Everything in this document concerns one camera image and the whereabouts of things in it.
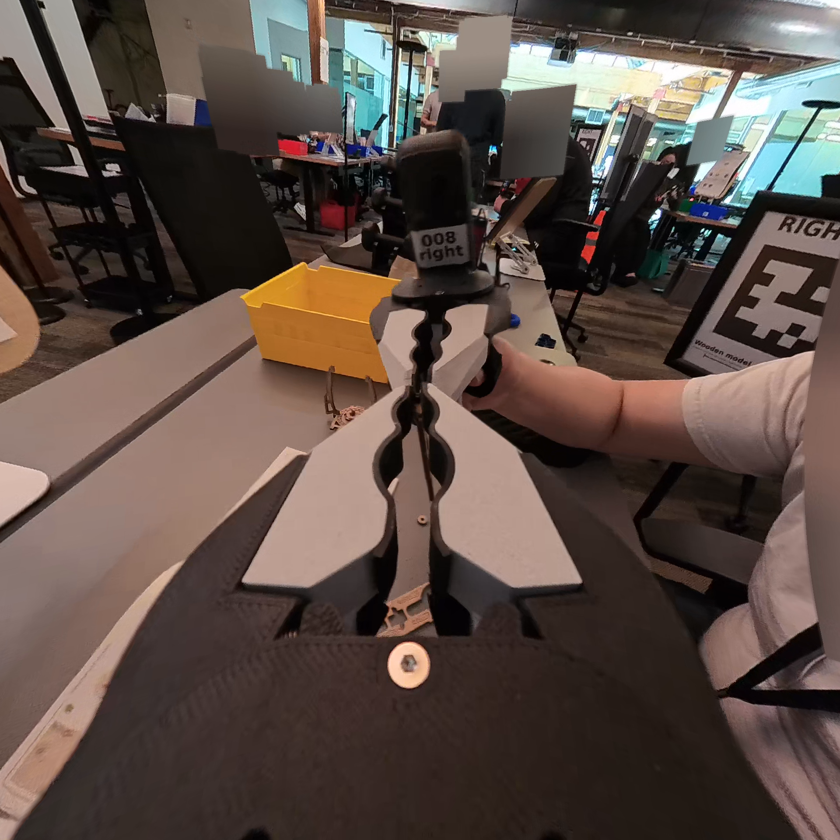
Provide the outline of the white folding stand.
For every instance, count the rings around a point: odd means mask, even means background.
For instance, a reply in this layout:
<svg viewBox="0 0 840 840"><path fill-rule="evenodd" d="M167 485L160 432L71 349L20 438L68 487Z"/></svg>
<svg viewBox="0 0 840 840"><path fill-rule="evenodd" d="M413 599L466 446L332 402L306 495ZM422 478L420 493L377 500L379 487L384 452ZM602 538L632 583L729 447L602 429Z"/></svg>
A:
<svg viewBox="0 0 840 840"><path fill-rule="evenodd" d="M1 462L1 528L32 507L49 487L43 471Z"/></svg>
<svg viewBox="0 0 840 840"><path fill-rule="evenodd" d="M538 258L526 238L507 234L495 245L497 268L501 275L544 282L545 275Z"/></svg>

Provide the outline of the yellow plastic bin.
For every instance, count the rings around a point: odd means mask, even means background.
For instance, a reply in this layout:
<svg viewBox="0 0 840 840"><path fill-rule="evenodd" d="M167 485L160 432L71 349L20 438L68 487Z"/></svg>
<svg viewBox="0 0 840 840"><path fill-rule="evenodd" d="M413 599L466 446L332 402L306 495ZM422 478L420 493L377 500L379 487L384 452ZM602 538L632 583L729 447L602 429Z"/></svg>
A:
<svg viewBox="0 0 840 840"><path fill-rule="evenodd" d="M264 360L387 383L370 317L398 281L300 263L242 295Z"/></svg>

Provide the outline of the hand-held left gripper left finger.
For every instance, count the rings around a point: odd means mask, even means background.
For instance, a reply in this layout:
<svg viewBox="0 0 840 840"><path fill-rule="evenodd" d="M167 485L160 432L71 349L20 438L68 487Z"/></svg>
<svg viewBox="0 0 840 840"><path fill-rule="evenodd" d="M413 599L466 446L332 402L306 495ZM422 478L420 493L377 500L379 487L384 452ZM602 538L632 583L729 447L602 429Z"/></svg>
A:
<svg viewBox="0 0 840 840"><path fill-rule="evenodd" d="M413 417L411 388L391 391L304 458L244 573L246 590L326 602L358 635L377 635L396 577L392 484Z"/></svg>

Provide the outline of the black oval mesh pad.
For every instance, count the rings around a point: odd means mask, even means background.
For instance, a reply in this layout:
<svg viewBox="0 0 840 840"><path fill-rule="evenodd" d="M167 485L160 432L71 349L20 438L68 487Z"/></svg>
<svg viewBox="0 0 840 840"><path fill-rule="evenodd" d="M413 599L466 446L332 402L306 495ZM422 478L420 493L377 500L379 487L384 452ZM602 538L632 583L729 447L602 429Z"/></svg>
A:
<svg viewBox="0 0 840 840"><path fill-rule="evenodd" d="M592 455L590 449L560 444L516 423L510 425L509 433L510 441L522 453L533 455L548 467L575 468Z"/></svg>

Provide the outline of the wooden office desk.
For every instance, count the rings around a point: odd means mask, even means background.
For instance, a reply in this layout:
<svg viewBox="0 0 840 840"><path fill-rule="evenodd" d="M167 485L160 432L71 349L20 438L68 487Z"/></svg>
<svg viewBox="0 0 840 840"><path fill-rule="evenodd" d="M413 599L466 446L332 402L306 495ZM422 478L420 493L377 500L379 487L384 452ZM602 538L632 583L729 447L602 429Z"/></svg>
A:
<svg viewBox="0 0 840 840"><path fill-rule="evenodd" d="M295 230L305 231L310 235L330 236L332 230L320 225L321 215L314 201L313 179L317 172L330 172L332 178L337 179L342 187L344 194L347 196L350 192L350 175L356 173L363 173L366 176L371 176L371 171L374 165L380 165L385 162L385 157L362 157L362 158L347 158L346 155L341 154L292 154L288 151L280 150L277 154L269 156L252 155L252 162L255 164L257 176L263 187L272 187L275 190L275 200L271 201L270 196L265 194L269 200L269 207L272 213L291 213L298 222ZM274 164L279 161L290 161L297 165L299 174L297 175L300 185L301 193L299 197L302 198L304 206L304 218L299 218L294 210L297 198L292 195L292 190L277 183L277 176L274 173L278 172Z"/></svg>

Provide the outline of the flat slotted wooden part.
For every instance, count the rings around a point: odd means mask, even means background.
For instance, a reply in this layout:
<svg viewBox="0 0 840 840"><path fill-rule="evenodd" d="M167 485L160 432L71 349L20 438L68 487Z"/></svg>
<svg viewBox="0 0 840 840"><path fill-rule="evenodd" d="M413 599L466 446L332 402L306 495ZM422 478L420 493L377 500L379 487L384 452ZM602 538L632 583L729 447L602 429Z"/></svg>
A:
<svg viewBox="0 0 840 840"><path fill-rule="evenodd" d="M378 637L405 637L432 626L434 618L429 605L429 583L423 583L387 603L387 611Z"/></svg>

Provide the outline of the black framed marker sign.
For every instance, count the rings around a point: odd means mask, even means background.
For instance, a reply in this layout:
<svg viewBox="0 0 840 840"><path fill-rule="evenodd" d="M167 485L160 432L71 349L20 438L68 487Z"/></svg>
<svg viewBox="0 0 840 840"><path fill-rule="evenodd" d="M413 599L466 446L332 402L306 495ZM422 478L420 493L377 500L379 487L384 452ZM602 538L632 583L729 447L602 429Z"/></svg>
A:
<svg viewBox="0 0 840 840"><path fill-rule="evenodd" d="M837 197L760 192L664 364L695 377L814 350L838 257Z"/></svg>

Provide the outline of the printed instruction booklet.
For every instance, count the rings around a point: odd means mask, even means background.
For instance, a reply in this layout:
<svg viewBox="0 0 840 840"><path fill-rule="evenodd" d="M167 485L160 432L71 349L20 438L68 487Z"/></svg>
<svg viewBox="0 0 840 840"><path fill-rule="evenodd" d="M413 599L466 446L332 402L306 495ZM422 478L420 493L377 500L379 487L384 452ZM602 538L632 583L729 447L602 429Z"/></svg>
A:
<svg viewBox="0 0 840 840"><path fill-rule="evenodd" d="M106 615L113 617L113 625L2 767L2 838L16 834L77 750L134 637L186 557L219 523L303 455L304 451L297 448L282 449L224 514L214 520L196 514L184 524L162 523L122 553L113 573L118 593L98 595L105 601Z"/></svg>

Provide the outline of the orange safety vest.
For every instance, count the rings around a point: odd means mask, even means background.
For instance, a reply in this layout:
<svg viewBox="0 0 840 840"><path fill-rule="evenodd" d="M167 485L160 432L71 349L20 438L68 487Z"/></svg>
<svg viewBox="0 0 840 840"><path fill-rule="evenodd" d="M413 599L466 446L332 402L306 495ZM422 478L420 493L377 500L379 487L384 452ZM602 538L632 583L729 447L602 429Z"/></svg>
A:
<svg viewBox="0 0 840 840"><path fill-rule="evenodd" d="M601 232L602 225L604 223L605 216L608 214L608 210L603 208L598 212L595 216L594 220L591 222L593 226L593 230L589 231L585 237L584 247L581 252L581 258L587 264L592 262L592 258L595 253L595 249L597 247L597 241Z"/></svg>

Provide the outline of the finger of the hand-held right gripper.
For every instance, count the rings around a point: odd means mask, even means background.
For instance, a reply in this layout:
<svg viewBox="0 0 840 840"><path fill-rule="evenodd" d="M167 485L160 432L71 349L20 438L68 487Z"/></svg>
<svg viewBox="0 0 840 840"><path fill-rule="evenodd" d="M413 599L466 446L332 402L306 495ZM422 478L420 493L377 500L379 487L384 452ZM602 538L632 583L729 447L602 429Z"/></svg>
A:
<svg viewBox="0 0 840 840"><path fill-rule="evenodd" d="M415 331L425 320L425 311L410 308L393 310L386 318L380 356L392 391L403 391L413 383L417 369Z"/></svg>
<svg viewBox="0 0 840 840"><path fill-rule="evenodd" d="M445 336L427 384L429 397L461 397L487 362L488 305L461 305L443 313Z"/></svg>

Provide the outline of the person in white shirt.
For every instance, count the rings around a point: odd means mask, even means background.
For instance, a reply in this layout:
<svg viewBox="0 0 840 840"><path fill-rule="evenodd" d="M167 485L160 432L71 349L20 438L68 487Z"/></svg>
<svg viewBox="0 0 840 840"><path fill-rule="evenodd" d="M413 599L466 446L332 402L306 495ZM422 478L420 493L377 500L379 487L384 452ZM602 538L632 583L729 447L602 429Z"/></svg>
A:
<svg viewBox="0 0 840 840"><path fill-rule="evenodd" d="M716 688L816 623L805 534L804 423L813 352L689 381L687 431L716 467L781 478L782 510L749 580L748 601L723 613L700 641ZM726 699L741 750L801 838L838 838L837 713Z"/></svg>

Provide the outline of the black knobbed stand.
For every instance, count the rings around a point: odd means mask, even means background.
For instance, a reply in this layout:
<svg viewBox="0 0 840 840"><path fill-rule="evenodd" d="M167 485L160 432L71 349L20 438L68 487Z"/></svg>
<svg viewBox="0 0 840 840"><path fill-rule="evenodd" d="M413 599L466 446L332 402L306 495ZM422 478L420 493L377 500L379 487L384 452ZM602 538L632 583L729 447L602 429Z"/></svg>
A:
<svg viewBox="0 0 840 840"><path fill-rule="evenodd" d="M386 188L377 187L371 203L381 214L380 223L363 225L356 245L323 246L322 251L327 261L336 266L386 277L406 238L403 201Z"/></svg>

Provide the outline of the assembled wooden sub-model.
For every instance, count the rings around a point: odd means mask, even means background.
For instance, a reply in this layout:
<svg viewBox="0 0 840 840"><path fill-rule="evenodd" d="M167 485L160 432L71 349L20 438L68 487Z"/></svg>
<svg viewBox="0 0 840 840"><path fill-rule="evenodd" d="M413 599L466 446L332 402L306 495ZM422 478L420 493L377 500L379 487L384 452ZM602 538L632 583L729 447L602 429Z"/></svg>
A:
<svg viewBox="0 0 840 840"><path fill-rule="evenodd" d="M351 405L344 408L338 408L333 395L333 375L335 374L335 367L331 365L326 373L326 385L324 393L324 409L325 413L330 416L329 431L334 432L342 427L346 427L356 417L363 414L369 407L372 407L377 401L377 393L375 390L375 383L366 376L364 382L366 384L367 393L369 396L368 406Z"/></svg>

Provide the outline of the black office chair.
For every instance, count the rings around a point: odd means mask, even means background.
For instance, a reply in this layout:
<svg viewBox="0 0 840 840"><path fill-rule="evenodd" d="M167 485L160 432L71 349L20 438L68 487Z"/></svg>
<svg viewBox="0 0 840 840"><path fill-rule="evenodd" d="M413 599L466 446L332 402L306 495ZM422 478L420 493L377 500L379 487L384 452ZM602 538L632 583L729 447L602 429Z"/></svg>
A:
<svg viewBox="0 0 840 840"><path fill-rule="evenodd" d="M574 299L564 320L559 321L563 343L576 355L569 331L577 329L582 342L585 330L574 323L574 315L584 294L598 297L618 277L634 272L627 267L630 256L645 255L648 224L642 210L660 192L670 170L677 163L675 149L667 149L656 162L646 163L629 188L626 197L605 216L591 260L584 265L582 250L589 231L584 223L564 219L554 224L538 247L539 263L552 300L558 290L573 291Z"/></svg>

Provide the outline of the black floor lamp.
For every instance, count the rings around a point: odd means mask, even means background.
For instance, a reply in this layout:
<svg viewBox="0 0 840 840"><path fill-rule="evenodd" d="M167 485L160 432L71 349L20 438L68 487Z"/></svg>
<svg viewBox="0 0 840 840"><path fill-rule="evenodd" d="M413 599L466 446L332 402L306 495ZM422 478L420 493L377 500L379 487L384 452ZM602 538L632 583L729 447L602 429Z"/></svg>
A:
<svg viewBox="0 0 840 840"><path fill-rule="evenodd" d="M790 151L785 156L784 160L782 161L778 171L774 174L772 180L767 185L766 189L769 192L772 192L776 187L778 181L780 180L782 174L784 173L785 168L791 162L791 159L794 157L795 153L799 149L800 145L804 141L806 135L808 134L809 130L813 126L814 122L820 116L822 111L824 110L837 110L839 109L839 101L836 100L827 100L827 99L810 99L805 100L801 104L804 109L812 110L811 117L809 118L808 122L806 123L804 129L801 131L798 138L793 143Z"/></svg>

